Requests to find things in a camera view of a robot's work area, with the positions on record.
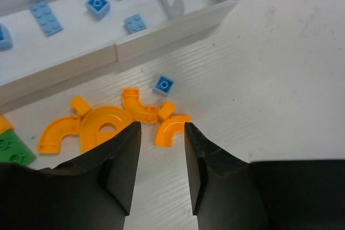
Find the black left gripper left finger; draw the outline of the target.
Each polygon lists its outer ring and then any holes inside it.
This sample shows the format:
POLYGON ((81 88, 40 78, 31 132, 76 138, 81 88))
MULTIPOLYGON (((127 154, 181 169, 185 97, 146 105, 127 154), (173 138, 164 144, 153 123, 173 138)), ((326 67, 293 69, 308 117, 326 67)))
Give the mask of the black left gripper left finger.
POLYGON ((141 124, 131 123, 53 169, 1 163, 1 229, 123 229, 141 136, 141 124))

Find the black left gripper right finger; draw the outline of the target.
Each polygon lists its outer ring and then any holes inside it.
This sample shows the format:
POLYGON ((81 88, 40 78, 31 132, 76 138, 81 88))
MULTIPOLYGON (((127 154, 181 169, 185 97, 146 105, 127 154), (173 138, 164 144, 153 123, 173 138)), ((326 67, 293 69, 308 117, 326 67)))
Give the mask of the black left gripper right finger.
POLYGON ((344 161, 247 163, 184 125, 199 229, 344 229, 344 161))

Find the orange curved lego quarter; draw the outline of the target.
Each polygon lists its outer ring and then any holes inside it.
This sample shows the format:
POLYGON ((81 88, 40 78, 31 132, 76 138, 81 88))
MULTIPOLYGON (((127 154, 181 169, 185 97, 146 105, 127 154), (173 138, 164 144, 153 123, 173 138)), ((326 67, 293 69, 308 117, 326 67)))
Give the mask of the orange curved lego quarter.
POLYGON ((171 148, 174 136, 184 132, 184 124, 190 121, 191 116, 189 115, 174 115, 165 120, 156 132, 154 144, 157 147, 171 148))

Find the green lego brick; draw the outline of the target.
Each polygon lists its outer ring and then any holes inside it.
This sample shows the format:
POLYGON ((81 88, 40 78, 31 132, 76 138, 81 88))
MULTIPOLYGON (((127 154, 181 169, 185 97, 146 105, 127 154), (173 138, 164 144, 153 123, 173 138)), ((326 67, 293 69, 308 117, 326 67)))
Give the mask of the green lego brick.
POLYGON ((30 165, 36 156, 12 130, 1 134, 1 162, 30 165))

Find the orange curved lego elbow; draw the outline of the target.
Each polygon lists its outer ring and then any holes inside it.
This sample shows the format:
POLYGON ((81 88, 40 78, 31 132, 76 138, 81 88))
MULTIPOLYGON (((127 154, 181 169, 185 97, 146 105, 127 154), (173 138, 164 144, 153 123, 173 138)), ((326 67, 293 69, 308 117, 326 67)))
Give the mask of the orange curved lego elbow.
POLYGON ((144 123, 164 121, 176 109, 176 106, 169 101, 165 102, 161 107, 142 104, 138 88, 124 88, 122 90, 122 104, 134 120, 144 123))

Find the yellow green lego stack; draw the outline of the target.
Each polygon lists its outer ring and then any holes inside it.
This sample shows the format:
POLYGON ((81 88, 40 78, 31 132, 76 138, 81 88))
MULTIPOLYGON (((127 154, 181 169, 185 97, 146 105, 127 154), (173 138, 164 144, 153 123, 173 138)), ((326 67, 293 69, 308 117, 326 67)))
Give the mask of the yellow green lego stack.
POLYGON ((8 130, 14 130, 14 127, 4 115, 0 114, 0 134, 8 130))

